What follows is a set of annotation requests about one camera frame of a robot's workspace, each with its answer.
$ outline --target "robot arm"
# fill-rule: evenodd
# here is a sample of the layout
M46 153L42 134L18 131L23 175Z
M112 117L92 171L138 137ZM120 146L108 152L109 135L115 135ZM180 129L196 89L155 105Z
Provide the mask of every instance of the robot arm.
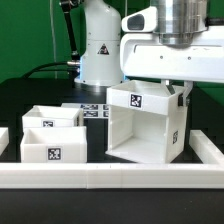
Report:
M187 105L194 81L224 83L223 21L207 19L207 0L151 0L148 9L122 21L128 34L121 69L128 77L183 80Z

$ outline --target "black table surface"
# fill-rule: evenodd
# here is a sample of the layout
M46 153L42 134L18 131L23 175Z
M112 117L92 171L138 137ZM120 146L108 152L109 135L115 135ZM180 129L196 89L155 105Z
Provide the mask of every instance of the black table surface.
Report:
M201 115L203 102L214 108L215 116ZM10 143L1 162L20 162L22 115L33 105L60 106L62 103L106 103L105 93L75 89L70 80L9 79L0 84L0 127L9 127ZM214 121L223 108L200 89L192 94L186 142L190 129L217 129ZM128 162L105 156L107 121L86 119L88 162ZM223 146L223 137L218 135ZM185 144L174 162L200 162ZM0 223L224 223L222 189L2 189Z

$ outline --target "white cardboard box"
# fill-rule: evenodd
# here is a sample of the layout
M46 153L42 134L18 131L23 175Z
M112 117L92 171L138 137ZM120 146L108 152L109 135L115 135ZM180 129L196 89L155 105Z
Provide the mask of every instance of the white cardboard box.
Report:
M130 81L107 90L109 155L138 163L169 163L183 151L187 107L158 83Z
M8 128L0 128L0 155L9 144L9 133Z
M34 127L73 127L83 125L83 110L50 106L34 106L22 117L23 131Z
M20 149L23 163L86 163L86 127L29 128Z

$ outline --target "white box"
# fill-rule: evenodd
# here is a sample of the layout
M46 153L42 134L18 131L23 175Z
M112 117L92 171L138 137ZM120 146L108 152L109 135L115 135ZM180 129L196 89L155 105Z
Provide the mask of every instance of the white box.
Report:
M50 106L34 106L22 117L25 128L74 127L83 125L83 110Z
M169 163L183 151L187 107L158 83L130 81L107 90L109 155L139 163Z
M86 163L86 127L29 128L20 149L23 163Z
M9 144L9 132L8 128L0 128L0 155Z

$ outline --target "warning label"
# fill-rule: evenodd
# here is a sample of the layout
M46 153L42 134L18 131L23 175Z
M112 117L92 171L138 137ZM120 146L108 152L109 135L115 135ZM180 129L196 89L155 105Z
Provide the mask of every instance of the warning label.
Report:
M109 51L105 44L100 48L98 54L109 55Z

